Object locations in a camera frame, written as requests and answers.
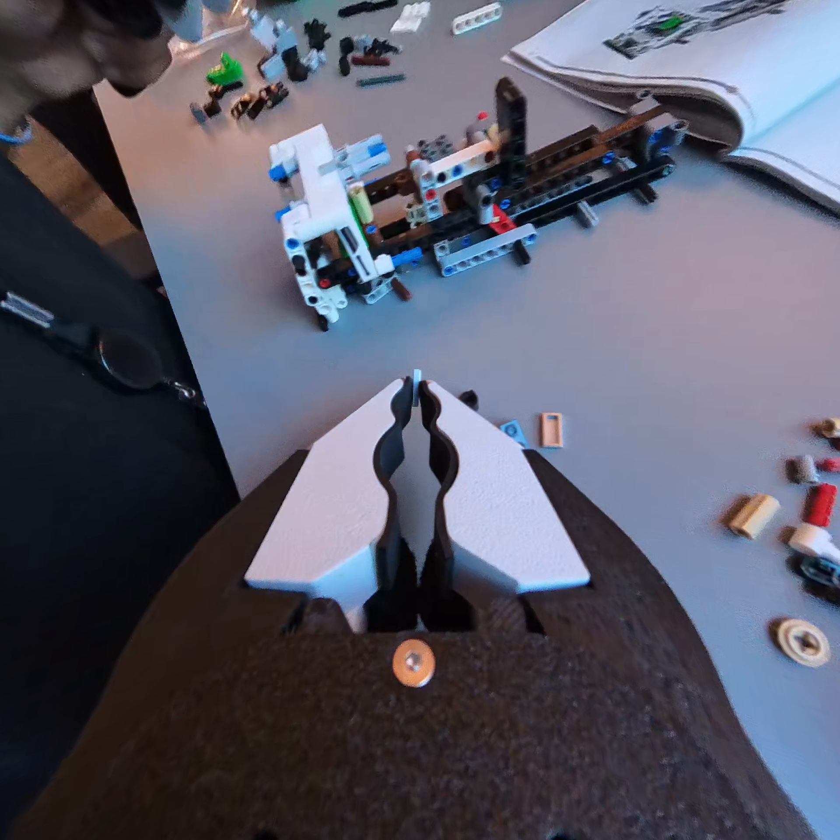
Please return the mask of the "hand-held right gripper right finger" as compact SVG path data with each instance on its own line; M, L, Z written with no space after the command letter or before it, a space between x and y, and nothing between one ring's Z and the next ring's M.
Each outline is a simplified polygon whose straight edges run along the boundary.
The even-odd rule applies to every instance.
M439 483L421 576L433 603L587 585L591 573L538 477L537 453L434 381L420 384L429 467Z

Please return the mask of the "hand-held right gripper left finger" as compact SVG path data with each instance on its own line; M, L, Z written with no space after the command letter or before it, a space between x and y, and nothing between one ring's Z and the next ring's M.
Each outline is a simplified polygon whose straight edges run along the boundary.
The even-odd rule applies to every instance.
M338 603L354 632L394 585L400 554L391 477L403 462L411 381L393 381L316 440L248 567L252 589Z

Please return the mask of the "light grey lego panel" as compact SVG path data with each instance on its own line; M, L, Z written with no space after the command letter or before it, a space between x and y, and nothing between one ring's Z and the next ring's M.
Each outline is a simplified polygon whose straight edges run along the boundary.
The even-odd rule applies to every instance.
M283 77L292 82L308 79L309 68L302 62L294 31L282 20L275 20L253 8L245 12L251 38L264 50L257 71L269 84Z

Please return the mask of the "partly built lego truck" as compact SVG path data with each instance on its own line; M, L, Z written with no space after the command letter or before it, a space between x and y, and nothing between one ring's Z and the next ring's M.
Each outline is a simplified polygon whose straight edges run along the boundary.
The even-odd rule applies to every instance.
M276 213L283 249L322 332L351 296L410 299L400 273L426 259L445 278L500 258L525 266L542 228L571 216L592 228L598 205L629 193L654 203L689 127L639 91L621 122L529 152L526 97L502 77L495 100L458 148L446 136L410 145L401 169L368 182L392 161L380 134L337 147L319 124L269 147L269 178L290 189Z

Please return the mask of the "pile of small dark lego parts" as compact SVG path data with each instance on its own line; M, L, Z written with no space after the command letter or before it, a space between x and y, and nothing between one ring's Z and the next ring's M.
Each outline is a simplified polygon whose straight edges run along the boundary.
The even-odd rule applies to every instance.
M235 121L256 120L262 113L281 105L289 96L286 81L301 83L323 67L328 60L326 44L331 38L326 24L318 18L303 25L308 50L302 54L295 31L280 19L256 15L251 19L250 34L265 53L256 70L264 86L257 91L245 92L230 109ZM384 38L368 35L344 37L339 42L339 73L348 76L352 67L388 67L391 56L399 55L402 47ZM242 63L223 52L216 65L205 75L206 98L190 104L190 113L196 123L206 124L222 113L224 98L245 87L245 70Z

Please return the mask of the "pile of coloured lego parts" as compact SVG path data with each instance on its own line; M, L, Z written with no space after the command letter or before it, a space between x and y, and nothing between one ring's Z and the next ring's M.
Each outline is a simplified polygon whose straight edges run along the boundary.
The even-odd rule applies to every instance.
M813 420L807 429L826 452L800 453L784 459L784 478L803 497L798 520L781 526L780 543L789 553L787 567L806 592L838 606L839 548L838 537L832 532L832 526L838 525L838 416ZM780 512L781 503L772 495L742 493L724 507L718 522L735 539L755 542L769 532ZM768 633L775 649L796 665L819 669L832 660L827 635L803 618L772 618Z

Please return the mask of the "white lego beam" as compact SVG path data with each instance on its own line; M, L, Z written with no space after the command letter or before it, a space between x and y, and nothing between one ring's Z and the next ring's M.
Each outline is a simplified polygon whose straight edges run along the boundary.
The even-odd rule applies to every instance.
M496 23L502 17L500 2L488 3L467 13L455 16L451 22L451 34L454 37Z

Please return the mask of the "clear plastic bag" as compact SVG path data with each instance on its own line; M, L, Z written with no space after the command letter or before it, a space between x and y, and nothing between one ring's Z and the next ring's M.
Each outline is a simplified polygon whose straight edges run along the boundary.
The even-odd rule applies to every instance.
M238 35L259 10L254 2L187 2L184 15L169 42L173 57L188 60Z

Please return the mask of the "black badge reel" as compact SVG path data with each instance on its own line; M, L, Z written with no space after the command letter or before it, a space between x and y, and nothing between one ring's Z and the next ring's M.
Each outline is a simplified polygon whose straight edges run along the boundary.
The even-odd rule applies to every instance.
M167 394L179 403L207 411L200 388L169 375L158 350L131 332L59 318L10 290L2 290L1 309L113 392L124 396Z

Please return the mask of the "open instruction booklet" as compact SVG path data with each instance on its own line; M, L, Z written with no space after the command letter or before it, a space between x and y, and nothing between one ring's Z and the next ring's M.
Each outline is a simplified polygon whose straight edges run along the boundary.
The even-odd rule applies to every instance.
M650 91L724 161L838 214L838 1L582 2L503 61L615 112Z

